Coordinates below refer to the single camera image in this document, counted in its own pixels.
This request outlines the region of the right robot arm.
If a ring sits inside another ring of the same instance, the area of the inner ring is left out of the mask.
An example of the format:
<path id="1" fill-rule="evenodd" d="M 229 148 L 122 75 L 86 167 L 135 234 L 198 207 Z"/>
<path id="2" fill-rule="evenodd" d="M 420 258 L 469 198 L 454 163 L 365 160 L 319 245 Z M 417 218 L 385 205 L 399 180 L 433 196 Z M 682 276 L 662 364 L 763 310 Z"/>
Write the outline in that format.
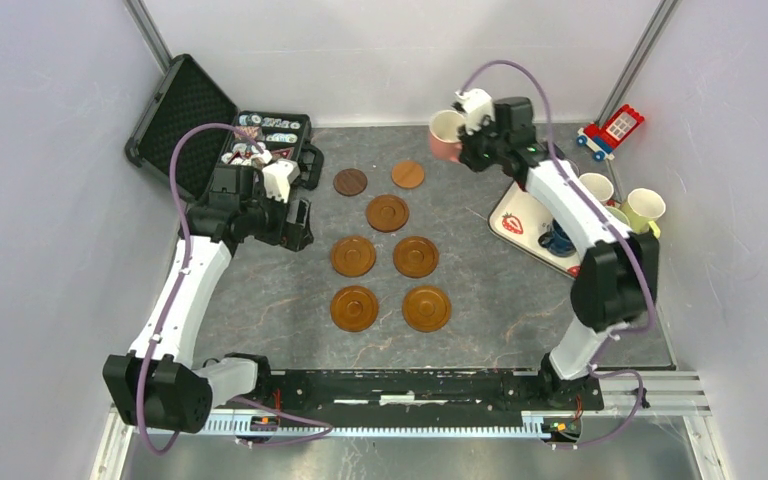
<path id="1" fill-rule="evenodd" d="M 570 293 L 573 320 L 538 371 L 540 400 L 562 408 L 594 375 L 608 338 L 634 332 L 631 324 L 641 315 L 654 323 L 659 241 L 609 213 L 558 157 L 551 138 L 537 140 L 528 98 L 494 100 L 472 89 L 456 93 L 453 107 L 463 118 L 459 162 L 473 172 L 500 166 L 551 213 L 580 257 Z"/>

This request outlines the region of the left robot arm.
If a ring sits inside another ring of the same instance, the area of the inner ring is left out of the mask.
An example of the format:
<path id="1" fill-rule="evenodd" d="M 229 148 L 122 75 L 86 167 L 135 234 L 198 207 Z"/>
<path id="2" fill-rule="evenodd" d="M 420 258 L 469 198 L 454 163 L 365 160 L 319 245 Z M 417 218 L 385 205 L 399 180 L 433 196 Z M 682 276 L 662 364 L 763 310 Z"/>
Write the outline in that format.
<path id="1" fill-rule="evenodd" d="M 236 397 L 255 408 L 272 399 L 264 356 L 230 353 L 196 368 L 194 349 L 218 281 L 246 238 L 290 251 L 312 242 L 310 203 L 292 195 L 299 175 L 289 160 L 218 167 L 205 197 L 186 207 L 162 299 L 128 352 L 109 356 L 102 369 L 126 423 L 197 433 L 213 408 Z"/>

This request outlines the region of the grooved wooden coaster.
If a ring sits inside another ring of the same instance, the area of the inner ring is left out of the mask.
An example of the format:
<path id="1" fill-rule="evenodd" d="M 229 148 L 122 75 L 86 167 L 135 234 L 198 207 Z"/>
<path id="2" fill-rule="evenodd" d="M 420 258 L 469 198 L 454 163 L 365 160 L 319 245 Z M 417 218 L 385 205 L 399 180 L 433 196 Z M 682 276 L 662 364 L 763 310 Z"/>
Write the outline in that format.
<path id="1" fill-rule="evenodd" d="M 365 209 L 368 224 L 379 232 L 394 232 L 409 220 L 407 203 L 398 196 L 385 194 L 373 198 Z"/>

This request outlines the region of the dark blue mug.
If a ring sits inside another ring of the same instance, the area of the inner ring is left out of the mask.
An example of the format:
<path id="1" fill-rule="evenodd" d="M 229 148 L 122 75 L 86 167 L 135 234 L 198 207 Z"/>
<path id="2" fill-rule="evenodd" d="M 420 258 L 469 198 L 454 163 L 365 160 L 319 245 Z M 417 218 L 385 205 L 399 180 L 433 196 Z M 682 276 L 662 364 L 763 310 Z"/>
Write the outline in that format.
<path id="1" fill-rule="evenodd" d="M 559 258 L 568 258 L 577 253 L 574 243 L 556 220 L 539 236 L 538 245 Z"/>

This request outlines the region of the dark brown coaster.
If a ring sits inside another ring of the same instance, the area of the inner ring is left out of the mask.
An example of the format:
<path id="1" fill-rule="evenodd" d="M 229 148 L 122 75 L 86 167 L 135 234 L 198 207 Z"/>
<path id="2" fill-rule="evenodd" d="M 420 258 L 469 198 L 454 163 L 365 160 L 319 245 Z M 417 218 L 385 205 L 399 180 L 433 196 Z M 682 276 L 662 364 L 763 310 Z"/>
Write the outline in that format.
<path id="1" fill-rule="evenodd" d="M 367 176 L 356 168 L 340 170 L 333 179 L 335 191 L 346 197 L 359 195 L 366 190 L 367 186 Z"/>

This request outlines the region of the light wooden coaster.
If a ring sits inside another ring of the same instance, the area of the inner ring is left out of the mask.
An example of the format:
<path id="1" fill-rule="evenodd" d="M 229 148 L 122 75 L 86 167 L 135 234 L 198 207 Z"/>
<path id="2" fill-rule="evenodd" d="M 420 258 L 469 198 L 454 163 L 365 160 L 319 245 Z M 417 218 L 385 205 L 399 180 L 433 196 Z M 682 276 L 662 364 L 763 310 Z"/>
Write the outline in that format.
<path id="1" fill-rule="evenodd" d="M 425 180 L 425 171 L 416 161 L 400 161 L 391 170 L 391 180 L 400 188 L 414 189 Z"/>

